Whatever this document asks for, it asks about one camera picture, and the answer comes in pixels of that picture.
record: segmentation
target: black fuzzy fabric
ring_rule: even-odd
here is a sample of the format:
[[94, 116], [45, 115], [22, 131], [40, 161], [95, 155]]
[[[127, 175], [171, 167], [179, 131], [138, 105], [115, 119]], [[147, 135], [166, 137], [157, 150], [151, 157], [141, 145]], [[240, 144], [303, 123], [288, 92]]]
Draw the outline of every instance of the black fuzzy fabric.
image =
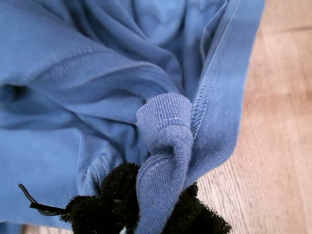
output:
[[[119, 234], [126, 227], [133, 234], [139, 219], [136, 180], [139, 167], [132, 163], [116, 167], [103, 181], [101, 194], [76, 196], [60, 220], [72, 224], [74, 234]], [[161, 234], [228, 234], [231, 226], [196, 196], [197, 184], [179, 197]]]
[[196, 198], [197, 184], [179, 197], [162, 234], [228, 234], [231, 226]]
[[138, 221], [136, 180], [139, 167], [132, 163], [116, 167], [103, 181], [101, 194], [75, 196], [60, 220], [70, 222], [74, 234], [131, 234]]

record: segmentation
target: wooden floor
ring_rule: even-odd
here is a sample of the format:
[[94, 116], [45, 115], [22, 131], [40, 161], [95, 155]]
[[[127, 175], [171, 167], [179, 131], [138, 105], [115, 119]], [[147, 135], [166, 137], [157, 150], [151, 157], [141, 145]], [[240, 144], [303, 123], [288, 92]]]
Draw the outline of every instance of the wooden floor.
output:
[[312, 0], [266, 0], [236, 152], [199, 186], [233, 234], [312, 234]]

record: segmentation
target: fabric fold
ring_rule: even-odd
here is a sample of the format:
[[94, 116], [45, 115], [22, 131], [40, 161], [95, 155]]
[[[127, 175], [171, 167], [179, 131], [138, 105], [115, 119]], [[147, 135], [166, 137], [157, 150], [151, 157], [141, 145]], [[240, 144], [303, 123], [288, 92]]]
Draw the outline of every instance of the fabric fold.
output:
[[186, 97], [163, 94], [137, 113], [137, 126], [151, 152], [136, 182], [138, 234], [161, 233], [182, 192], [193, 142], [191, 111]]

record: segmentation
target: blue fabric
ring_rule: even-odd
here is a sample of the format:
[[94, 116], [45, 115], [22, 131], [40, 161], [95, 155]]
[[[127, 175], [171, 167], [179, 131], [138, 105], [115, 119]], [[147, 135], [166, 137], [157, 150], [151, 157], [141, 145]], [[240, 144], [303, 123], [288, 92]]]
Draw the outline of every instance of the blue fabric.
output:
[[0, 233], [22, 233], [22, 226], [16, 223], [0, 223]]
[[234, 150], [263, 5], [0, 0], [0, 220], [70, 228], [18, 184], [64, 207], [127, 161], [141, 166], [136, 233], [160, 233]]

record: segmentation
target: blue sweatshirt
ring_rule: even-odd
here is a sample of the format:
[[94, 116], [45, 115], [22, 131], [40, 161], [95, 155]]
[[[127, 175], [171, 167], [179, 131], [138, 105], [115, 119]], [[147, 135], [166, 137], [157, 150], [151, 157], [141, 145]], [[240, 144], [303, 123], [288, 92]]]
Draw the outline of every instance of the blue sweatshirt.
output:
[[0, 233], [141, 166], [137, 234], [237, 141], [263, 0], [0, 0]]

